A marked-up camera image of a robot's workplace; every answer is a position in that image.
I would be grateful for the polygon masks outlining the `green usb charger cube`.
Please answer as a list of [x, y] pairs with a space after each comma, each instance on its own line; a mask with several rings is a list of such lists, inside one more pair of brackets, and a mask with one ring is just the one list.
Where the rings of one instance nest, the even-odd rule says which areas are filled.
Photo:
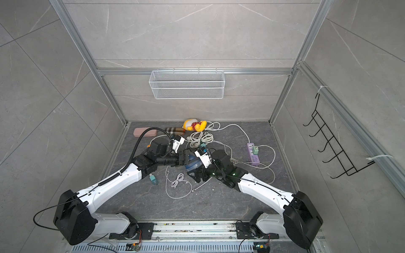
[[259, 147], [258, 147], [258, 146], [253, 146], [253, 147], [252, 147], [252, 152], [253, 152], [254, 155], [258, 155], [258, 153], [259, 153]]

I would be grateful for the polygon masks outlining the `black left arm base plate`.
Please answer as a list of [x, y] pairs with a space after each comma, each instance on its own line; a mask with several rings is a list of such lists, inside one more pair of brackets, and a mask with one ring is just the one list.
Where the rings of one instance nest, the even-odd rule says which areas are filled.
[[123, 234], [110, 234], [109, 239], [118, 240], [150, 240], [152, 238], [155, 224], [153, 222], [137, 223], [130, 227]]

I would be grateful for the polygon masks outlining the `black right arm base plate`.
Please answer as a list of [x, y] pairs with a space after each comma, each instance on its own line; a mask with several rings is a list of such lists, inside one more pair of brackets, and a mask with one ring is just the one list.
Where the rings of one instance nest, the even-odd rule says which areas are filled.
[[236, 233], [238, 239], [279, 239], [278, 234], [261, 232], [256, 225], [251, 225], [250, 222], [235, 222]]

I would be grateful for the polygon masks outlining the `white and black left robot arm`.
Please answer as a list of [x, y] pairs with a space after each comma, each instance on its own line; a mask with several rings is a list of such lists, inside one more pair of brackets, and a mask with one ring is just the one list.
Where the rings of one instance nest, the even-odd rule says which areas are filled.
[[74, 246], [91, 236], [117, 234], [126, 239], [138, 236], [138, 221], [128, 212], [118, 214], [98, 214], [97, 210], [133, 183], [155, 172], [159, 166], [183, 166], [188, 154], [179, 151], [185, 139], [179, 135], [164, 133], [166, 138], [158, 138], [141, 154], [135, 152], [140, 144], [137, 141], [128, 162], [114, 174], [78, 192], [68, 190], [54, 206], [53, 223], [66, 241]]

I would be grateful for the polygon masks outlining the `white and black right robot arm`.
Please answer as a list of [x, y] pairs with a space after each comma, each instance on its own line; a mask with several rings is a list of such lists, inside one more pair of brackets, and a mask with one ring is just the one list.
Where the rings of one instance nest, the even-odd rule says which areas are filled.
[[250, 221], [254, 237], [278, 234], [289, 237], [303, 249], [310, 250], [312, 242], [323, 225], [323, 219], [310, 198], [303, 192], [291, 193], [277, 189], [231, 162], [224, 150], [185, 151], [185, 167], [196, 181], [216, 178], [224, 185], [250, 195], [279, 214], [259, 211]]

